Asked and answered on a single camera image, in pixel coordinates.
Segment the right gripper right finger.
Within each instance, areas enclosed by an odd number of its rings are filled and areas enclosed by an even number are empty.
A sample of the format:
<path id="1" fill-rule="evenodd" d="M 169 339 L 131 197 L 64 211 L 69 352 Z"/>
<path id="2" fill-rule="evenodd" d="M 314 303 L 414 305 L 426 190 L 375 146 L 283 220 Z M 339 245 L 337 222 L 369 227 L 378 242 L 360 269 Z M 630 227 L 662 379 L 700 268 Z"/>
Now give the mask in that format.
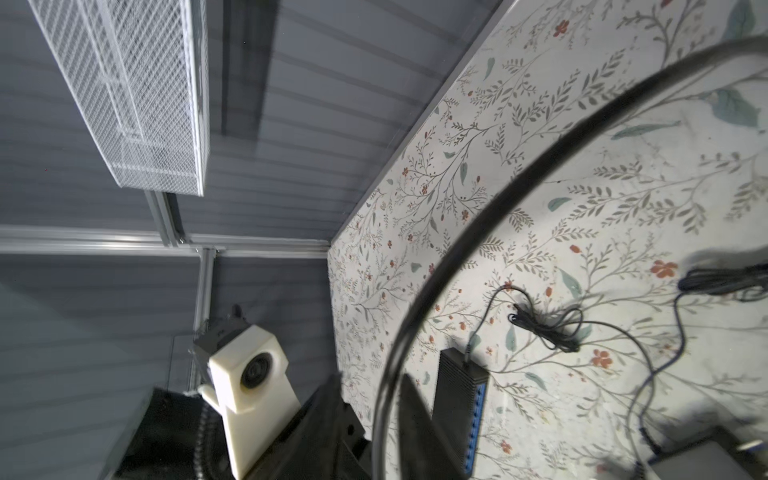
<path id="1" fill-rule="evenodd" d="M 413 379 L 400 380 L 398 403 L 399 459 L 402 479 L 464 479 L 461 464 L 445 435 L 433 423 Z"/>

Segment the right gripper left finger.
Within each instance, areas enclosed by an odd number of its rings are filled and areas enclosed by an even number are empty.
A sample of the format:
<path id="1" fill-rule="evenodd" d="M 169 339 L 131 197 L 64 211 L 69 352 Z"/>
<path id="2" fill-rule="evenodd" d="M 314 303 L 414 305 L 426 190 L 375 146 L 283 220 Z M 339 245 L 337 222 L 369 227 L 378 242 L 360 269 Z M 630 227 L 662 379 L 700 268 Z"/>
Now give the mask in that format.
<path id="1" fill-rule="evenodd" d="M 248 479 L 369 479 L 370 447 L 341 375 L 313 393 L 246 475 Z"/>

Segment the black network switch box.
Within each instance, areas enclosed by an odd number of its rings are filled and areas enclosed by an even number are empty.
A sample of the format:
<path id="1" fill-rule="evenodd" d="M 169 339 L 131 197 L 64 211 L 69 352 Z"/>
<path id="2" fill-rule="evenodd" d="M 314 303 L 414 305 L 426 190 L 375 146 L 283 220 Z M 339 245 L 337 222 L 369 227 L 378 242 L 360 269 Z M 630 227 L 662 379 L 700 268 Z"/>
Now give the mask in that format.
<path id="1" fill-rule="evenodd" d="M 474 471 L 489 372 L 456 348 L 439 356 L 432 418 L 469 479 Z"/>

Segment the black power adapter with cable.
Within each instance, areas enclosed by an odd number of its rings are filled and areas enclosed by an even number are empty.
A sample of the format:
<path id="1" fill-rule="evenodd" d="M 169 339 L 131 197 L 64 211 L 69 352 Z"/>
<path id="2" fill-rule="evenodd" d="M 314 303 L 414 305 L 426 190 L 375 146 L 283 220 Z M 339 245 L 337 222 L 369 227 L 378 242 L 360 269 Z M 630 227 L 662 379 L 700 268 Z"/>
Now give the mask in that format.
<path id="1" fill-rule="evenodd" d="M 596 323 L 598 326 L 615 330 L 623 335 L 626 339 L 632 341 L 638 347 L 642 356 L 645 358 L 645 363 L 648 367 L 649 374 L 643 383 L 637 388 L 633 400 L 630 402 L 630 406 L 628 407 L 627 415 L 632 416 L 640 395 L 645 390 L 649 390 L 650 393 L 648 400 L 637 414 L 638 431 L 643 440 L 656 455 L 662 452 L 661 445 L 656 442 L 648 432 L 648 429 L 645 425 L 645 416 L 655 395 L 656 377 L 677 363 L 677 361 L 679 361 L 683 356 L 687 346 L 687 337 L 682 319 L 680 317 L 679 303 L 686 296 L 726 296 L 731 294 L 735 294 L 737 299 L 742 303 L 756 302 L 767 297 L 767 287 L 765 285 L 748 285 L 746 283 L 735 283 L 733 285 L 727 285 L 723 283 L 710 287 L 705 287 L 703 285 L 694 287 L 681 287 L 679 289 L 679 294 L 674 298 L 672 302 L 675 325 L 677 326 L 680 338 L 680 345 L 674 356 L 658 367 L 653 365 L 648 353 L 645 351 L 639 340 L 628 331 L 606 322 L 598 321 Z M 555 323 L 547 324 L 539 320 L 539 317 L 535 313 L 533 307 L 523 307 L 520 304 L 517 304 L 515 306 L 515 311 L 508 315 L 508 320 L 512 326 L 527 330 L 534 334 L 534 336 L 541 339 L 544 346 L 549 350 L 560 350 L 564 353 L 576 353 L 579 351 L 581 347 L 580 333 L 582 327 L 588 323 L 588 321 L 584 318 L 584 312 L 578 307 L 570 307 L 564 310 Z"/>

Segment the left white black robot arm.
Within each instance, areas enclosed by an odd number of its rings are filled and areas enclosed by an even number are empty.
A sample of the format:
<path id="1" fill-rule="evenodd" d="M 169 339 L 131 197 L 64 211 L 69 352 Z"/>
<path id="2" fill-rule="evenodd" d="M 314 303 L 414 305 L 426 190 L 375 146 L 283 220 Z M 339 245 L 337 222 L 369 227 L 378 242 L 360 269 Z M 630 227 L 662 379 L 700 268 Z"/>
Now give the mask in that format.
<path id="1" fill-rule="evenodd" d="M 154 388 L 107 456 L 101 479 L 231 479 L 220 415 L 198 395 Z"/>

